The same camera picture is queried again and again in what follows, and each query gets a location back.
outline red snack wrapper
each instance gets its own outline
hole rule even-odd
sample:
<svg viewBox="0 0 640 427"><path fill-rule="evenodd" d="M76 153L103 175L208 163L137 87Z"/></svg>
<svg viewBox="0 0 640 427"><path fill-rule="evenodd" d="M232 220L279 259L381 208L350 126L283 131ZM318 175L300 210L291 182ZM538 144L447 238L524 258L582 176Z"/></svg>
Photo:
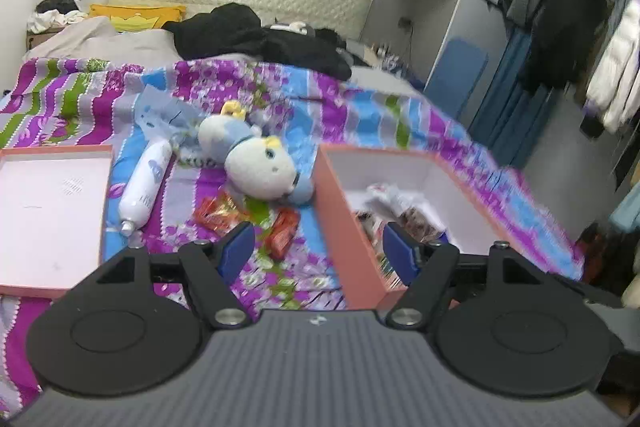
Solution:
<svg viewBox="0 0 640 427"><path fill-rule="evenodd" d="M300 214L292 208L284 208L278 214L271 227L271 233L264 242L269 257L277 263L285 258L293 238L296 237L299 224Z"/></svg>
<svg viewBox="0 0 640 427"><path fill-rule="evenodd" d="M193 213L196 223L224 235L249 216L238 209L229 194L221 190L215 198L204 198Z"/></svg>

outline white bottle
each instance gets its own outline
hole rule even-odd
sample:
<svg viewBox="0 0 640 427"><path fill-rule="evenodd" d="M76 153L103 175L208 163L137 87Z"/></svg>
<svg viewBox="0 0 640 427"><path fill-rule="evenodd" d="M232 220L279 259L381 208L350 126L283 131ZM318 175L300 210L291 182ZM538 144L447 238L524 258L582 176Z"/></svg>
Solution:
<svg viewBox="0 0 640 427"><path fill-rule="evenodd" d="M125 237L149 220L172 153L168 140L154 139L140 156L118 206Z"/></svg>

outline black circular disc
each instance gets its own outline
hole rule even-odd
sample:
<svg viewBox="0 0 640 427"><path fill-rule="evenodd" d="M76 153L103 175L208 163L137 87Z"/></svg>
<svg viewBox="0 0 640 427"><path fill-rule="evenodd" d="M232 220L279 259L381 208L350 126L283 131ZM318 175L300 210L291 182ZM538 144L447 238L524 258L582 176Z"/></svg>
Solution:
<svg viewBox="0 0 640 427"><path fill-rule="evenodd" d="M117 396L148 389L185 367L200 345L191 313L150 292L94 287L62 299L31 326L33 370L57 389Z"/></svg>
<svg viewBox="0 0 640 427"><path fill-rule="evenodd" d="M494 393L557 396L588 387L610 357L611 334L579 298L505 285L447 312L436 331L444 360Z"/></svg>

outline bedside table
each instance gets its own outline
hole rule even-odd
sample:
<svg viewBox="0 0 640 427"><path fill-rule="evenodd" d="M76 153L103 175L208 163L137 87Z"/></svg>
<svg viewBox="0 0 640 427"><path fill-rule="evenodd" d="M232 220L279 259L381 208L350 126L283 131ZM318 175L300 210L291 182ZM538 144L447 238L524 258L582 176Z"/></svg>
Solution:
<svg viewBox="0 0 640 427"><path fill-rule="evenodd" d="M56 33L60 33L66 26L62 28L49 28L48 30L44 30L42 33L31 33L27 32L27 51L31 51L38 44L42 44L44 41L49 40Z"/></svg>

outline gray ribbed surface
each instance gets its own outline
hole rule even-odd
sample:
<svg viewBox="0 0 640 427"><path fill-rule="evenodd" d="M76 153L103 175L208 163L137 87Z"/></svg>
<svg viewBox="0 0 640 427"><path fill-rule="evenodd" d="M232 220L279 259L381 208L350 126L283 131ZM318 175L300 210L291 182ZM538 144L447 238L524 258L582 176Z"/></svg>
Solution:
<svg viewBox="0 0 640 427"><path fill-rule="evenodd" d="M315 320L319 316L326 320ZM196 364L152 391L113 400L47 391L12 423L613 427L622 422L588 393L522 402L478 391L450 374L420 335L388 330L372 312L267 311L251 328L216 334Z"/></svg>

